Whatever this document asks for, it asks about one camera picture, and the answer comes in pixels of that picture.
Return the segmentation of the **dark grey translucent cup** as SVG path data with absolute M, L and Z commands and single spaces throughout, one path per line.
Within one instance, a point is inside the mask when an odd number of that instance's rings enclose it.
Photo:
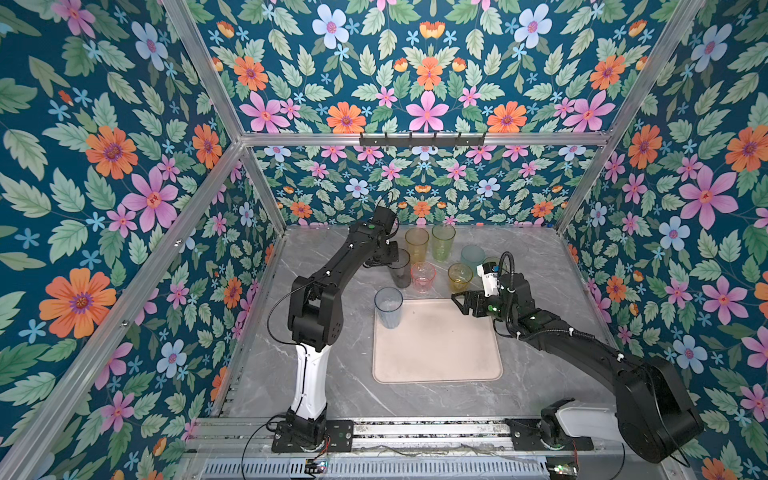
M 411 284 L 411 258 L 406 249 L 398 249 L 398 257 L 388 265 L 390 276 L 399 289 L 408 288 Z

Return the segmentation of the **amber translucent tall cup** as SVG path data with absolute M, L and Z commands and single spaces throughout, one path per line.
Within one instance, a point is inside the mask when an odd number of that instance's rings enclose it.
M 414 227 L 406 231 L 406 247 L 413 264 L 426 261 L 429 239 L 429 232 L 424 228 Z

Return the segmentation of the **blue translucent tall cup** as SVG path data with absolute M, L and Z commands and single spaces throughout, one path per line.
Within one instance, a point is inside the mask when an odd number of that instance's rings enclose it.
M 394 287 L 385 287 L 376 293 L 374 307 L 385 328 L 395 329 L 399 326 L 403 301 L 401 291 Z

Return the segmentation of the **beige rectangular tray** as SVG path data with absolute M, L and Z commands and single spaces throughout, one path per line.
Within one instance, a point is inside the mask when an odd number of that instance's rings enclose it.
M 496 381 L 503 365 L 492 320 L 448 299 L 406 300 L 390 320 L 377 312 L 372 374 L 380 384 Z

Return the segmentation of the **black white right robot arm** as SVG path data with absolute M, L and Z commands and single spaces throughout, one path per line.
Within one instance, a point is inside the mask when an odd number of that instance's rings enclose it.
M 454 293 L 451 299 L 462 314 L 491 318 L 504 326 L 505 337 L 567 361 L 615 397 L 614 407 L 563 400 L 543 409 L 544 443 L 554 445 L 563 436 L 619 441 L 660 463 L 703 432 L 700 413 L 670 362 L 622 353 L 537 307 L 520 273 L 502 274 L 495 282 L 489 291 Z

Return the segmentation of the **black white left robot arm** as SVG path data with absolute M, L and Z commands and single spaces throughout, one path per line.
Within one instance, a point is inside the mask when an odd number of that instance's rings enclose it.
M 326 431 L 325 381 L 331 347 L 344 326 L 343 292 L 362 267 L 388 266 L 398 260 L 393 239 L 396 214 L 377 207 L 368 220 L 351 225 L 344 242 L 315 273 L 294 280 L 287 327 L 297 353 L 295 394 L 286 413 L 291 431 L 317 444 Z

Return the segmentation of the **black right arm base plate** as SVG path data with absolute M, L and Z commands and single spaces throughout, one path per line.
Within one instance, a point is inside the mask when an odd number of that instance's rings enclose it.
M 537 418 L 505 418 L 503 422 L 510 429 L 510 438 L 516 451 L 593 451 L 589 437 L 570 437 L 562 432 L 547 436 Z

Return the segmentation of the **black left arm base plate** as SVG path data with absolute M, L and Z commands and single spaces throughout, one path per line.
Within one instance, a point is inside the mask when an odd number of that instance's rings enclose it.
M 277 424 L 271 445 L 272 453 L 349 453 L 352 451 L 354 437 L 354 422 L 351 420 L 329 420 L 326 423 L 326 433 L 320 444 L 310 446 L 301 443 L 299 437 L 292 433 L 288 422 L 283 420 Z

